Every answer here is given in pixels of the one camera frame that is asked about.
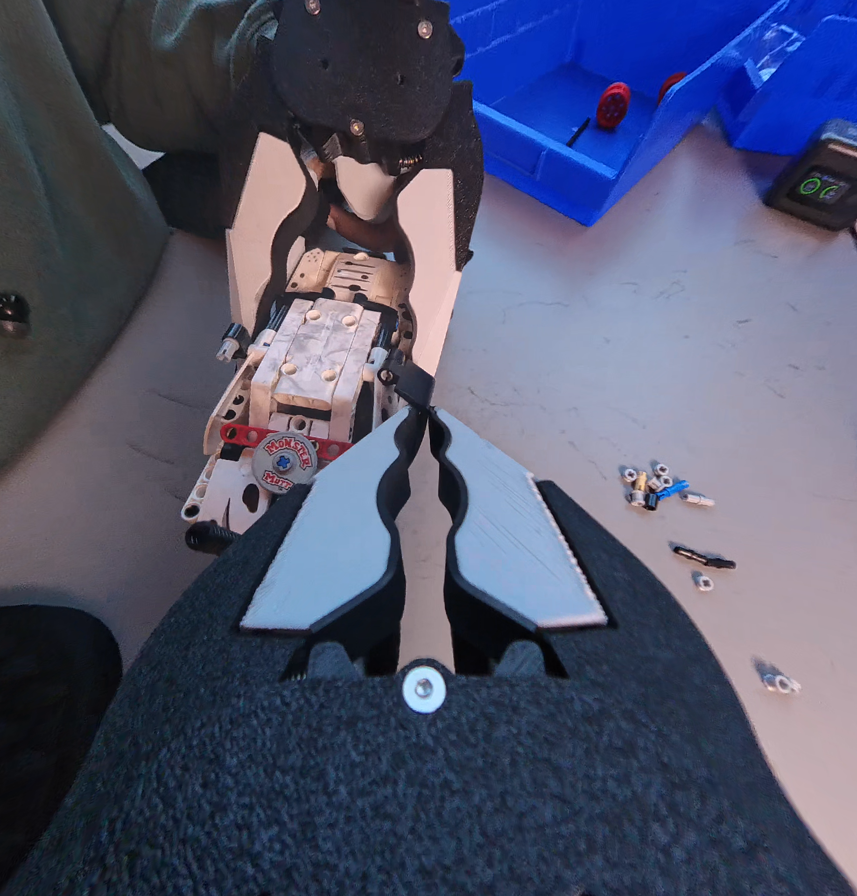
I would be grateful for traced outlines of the cluster of small lego pieces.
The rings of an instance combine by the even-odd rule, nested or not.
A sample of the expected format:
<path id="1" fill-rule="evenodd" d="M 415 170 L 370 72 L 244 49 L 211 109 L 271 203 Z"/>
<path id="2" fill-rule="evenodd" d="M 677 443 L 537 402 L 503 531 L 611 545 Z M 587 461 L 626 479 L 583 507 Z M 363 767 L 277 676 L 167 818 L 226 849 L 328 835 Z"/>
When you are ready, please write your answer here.
<path id="1" fill-rule="evenodd" d="M 682 504 L 699 508 L 714 508 L 716 501 L 691 486 L 683 477 L 673 476 L 672 468 L 663 462 L 652 462 L 647 469 L 633 465 L 618 467 L 618 477 L 623 487 L 624 500 L 634 508 L 649 512 L 658 511 L 664 503 L 673 499 Z"/>

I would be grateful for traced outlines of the person's green sweatshirt torso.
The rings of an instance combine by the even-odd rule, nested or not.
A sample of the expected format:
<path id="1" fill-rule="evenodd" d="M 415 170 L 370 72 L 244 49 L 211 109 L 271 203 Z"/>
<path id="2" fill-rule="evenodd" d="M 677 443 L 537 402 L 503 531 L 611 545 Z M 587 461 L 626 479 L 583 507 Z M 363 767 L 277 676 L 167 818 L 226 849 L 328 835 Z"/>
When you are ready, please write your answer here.
<path id="1" fill-rule="evenodd" d="M 42 2 L 0 2 L 0 472 L 118 338 L 168 230 Z"/>

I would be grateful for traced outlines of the black wrist rest pad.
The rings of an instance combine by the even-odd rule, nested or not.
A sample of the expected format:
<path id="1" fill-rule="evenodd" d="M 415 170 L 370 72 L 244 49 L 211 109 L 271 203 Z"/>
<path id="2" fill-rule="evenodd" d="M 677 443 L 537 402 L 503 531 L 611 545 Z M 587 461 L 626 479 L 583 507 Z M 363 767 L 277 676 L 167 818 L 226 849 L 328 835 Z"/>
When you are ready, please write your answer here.
<path id="1" fill-rule="evenodd" d="M 111 701 L 207 564 L 179 516 L 226 372 L 215 157 L 143 171 L 171 236 L 119 338 L 0 476 L 0 889 L 70 790 Z"/>

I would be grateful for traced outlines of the black digital timer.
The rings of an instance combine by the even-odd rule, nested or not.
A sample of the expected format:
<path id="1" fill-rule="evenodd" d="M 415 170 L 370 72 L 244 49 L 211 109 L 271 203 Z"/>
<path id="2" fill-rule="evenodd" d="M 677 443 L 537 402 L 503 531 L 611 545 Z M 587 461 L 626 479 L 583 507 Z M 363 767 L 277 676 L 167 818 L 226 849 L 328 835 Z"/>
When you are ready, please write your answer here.
<path id="1" fill-rule="evenodd" d="M 775 178 L 766 206 L 838 231 L 857 221 L 857 124 L 833 118 Z"/>

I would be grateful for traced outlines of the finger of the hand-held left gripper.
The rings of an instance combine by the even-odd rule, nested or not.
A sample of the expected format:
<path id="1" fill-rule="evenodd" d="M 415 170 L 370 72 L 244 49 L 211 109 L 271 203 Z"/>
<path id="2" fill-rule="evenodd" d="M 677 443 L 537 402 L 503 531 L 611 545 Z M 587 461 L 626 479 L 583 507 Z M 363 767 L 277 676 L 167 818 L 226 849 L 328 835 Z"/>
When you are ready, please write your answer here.
<path id="1" fill-rule="evenodd" d="M 226 232 L 232 321 L 250 337 L 266 328 L 306 249 L 325 229 L 329 202 L 318 161 L 300 131 L 291 141 L 260 133 L 232 225 Z"/>
<path id="2" fill-rule="evenodd" d="M 390 218 L 411 257 L 412 359 L 436 375 L 461 279 L 453 172 L 448 168 L 420 170 L 394 196 Z"/>

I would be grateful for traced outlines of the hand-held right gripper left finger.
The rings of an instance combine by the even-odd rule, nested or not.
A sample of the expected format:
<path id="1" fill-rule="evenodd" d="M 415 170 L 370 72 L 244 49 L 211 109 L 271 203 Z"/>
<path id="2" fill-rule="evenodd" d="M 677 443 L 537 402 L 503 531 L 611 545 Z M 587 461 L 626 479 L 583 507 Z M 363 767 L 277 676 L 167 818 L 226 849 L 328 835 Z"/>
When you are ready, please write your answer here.
<path id="1" fill-rule="evenodd" d="M 396 517 L 427 412 L 402 409 L 319 472 L 240 621 L 369 652 L 400 626 L 405 578 Z"/>

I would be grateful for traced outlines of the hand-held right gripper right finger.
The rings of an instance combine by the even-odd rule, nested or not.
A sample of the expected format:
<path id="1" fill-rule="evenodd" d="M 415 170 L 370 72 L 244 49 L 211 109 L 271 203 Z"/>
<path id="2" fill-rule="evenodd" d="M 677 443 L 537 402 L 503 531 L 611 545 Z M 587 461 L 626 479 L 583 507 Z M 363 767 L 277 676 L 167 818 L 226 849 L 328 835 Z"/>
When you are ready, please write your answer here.
<path id="1" fill-rule="evenodd" d="M 450 513 L 445 610 L 470 641 L 538 639 L 607 615 L 534 475 L 444 409 L 429 416 L 438 494 Z"/>

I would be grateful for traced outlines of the person's left forearm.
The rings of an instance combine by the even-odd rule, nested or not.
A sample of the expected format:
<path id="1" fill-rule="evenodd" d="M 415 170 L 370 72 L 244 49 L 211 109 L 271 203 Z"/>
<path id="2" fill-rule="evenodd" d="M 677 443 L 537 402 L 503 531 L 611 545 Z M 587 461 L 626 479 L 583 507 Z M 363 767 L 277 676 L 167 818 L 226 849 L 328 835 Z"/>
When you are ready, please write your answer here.
<path id="1" fill-rule="evenodd" d="M 216 150 L 234 89 L 274 28 L 270 2 L 117 2 L 96 74 L 96 116 L 136 146 Z"/>

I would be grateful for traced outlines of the white lego vehicle model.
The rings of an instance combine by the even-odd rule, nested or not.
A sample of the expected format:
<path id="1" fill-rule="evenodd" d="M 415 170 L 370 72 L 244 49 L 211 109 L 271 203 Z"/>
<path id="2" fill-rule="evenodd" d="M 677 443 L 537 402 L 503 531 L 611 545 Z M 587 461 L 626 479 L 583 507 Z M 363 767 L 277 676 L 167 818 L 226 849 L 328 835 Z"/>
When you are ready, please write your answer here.
<path id="1" fill-rule="evenodd" d="M 411 355 L 410 279 L 385 255 L 311 249 L 254 341 L 240 324 L 228 328 L 218 358 L 236 371 L 181 511 L 191 549 L 221 554 L 399 409 L 393 376 L 380 371 Z"/>

